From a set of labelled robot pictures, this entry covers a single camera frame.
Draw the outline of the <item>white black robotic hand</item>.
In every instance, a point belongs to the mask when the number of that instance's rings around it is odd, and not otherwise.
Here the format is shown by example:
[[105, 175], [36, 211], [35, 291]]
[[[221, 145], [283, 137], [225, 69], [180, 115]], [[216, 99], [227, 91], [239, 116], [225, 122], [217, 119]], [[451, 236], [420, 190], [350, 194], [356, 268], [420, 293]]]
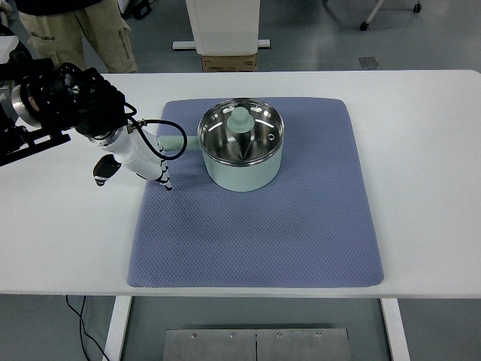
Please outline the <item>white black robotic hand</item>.
[[157, 181], [167, 190], [172, 189], [168, 163], [159, 156], [165, 154], [156, 136], [124, 126], [89, 140], [108, 152], [93, 169], [93, 177], [99, 187], [125, 166], [143, 179]]

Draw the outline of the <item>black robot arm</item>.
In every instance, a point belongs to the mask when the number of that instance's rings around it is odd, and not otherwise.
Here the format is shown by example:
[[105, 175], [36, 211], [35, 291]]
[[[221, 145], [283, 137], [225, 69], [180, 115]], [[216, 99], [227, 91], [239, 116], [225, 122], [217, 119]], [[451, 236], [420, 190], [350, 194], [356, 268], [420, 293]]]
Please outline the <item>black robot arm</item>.
[[133, 129], [149, 154], [170, 159], [148, 139], [146, 121], [134, 119], [135, 108], [95, 68], [33, 59], [16, 35], [2, 35], [1, 82], [9, 86], [11, 105], [24, 122], [18, 126], [1, 114], [2, 165], [68, 142], [69, 129], [87, 138]]

